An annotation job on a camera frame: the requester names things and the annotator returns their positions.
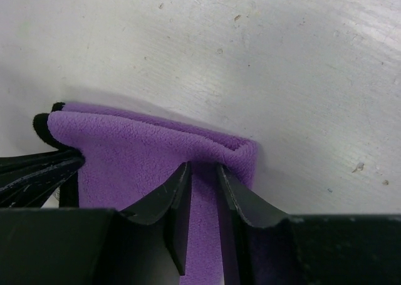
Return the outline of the purple towel black trim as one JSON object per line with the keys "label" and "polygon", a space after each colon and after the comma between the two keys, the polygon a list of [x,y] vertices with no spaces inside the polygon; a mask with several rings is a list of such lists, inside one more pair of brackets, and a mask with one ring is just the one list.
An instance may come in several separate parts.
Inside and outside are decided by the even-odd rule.
{"label": "purple towel black trim", "polygon": [[223,266],[215,165],[229,168],[246,187],[256,170],[254,141],[132,111],[83,103],[57,103],[36,115],[45,143],[75,148],[85,163],[60,188],[60,205],[124,209],[192,164],[192,198],[182,284],[219,284]]}

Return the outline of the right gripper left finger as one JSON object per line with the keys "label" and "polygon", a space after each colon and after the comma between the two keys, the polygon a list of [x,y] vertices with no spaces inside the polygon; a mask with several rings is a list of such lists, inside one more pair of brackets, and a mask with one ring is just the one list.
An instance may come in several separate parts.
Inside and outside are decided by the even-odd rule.
{"label": "right gripper left finger", "polygon": [[191,166],[115,209],[1,211],[2,284],[178,284],[185,274]]}

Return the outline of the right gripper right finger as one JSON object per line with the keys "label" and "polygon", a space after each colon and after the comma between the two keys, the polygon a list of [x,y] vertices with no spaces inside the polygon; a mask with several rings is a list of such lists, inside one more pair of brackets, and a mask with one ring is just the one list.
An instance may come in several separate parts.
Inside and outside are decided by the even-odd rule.
{"label": "right gripper right finger", "polygon": [[217,166],[226,284],[399,284],[397,214],[290,215]]}

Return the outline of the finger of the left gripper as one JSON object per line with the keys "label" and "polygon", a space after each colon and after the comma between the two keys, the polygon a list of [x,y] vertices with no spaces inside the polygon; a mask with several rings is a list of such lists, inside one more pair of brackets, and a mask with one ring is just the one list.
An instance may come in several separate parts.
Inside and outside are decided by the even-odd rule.
{"label": "finger of the left gripper", "polygon": [[77,150],[1,158],[1,207],[40,208],[83,166]]}

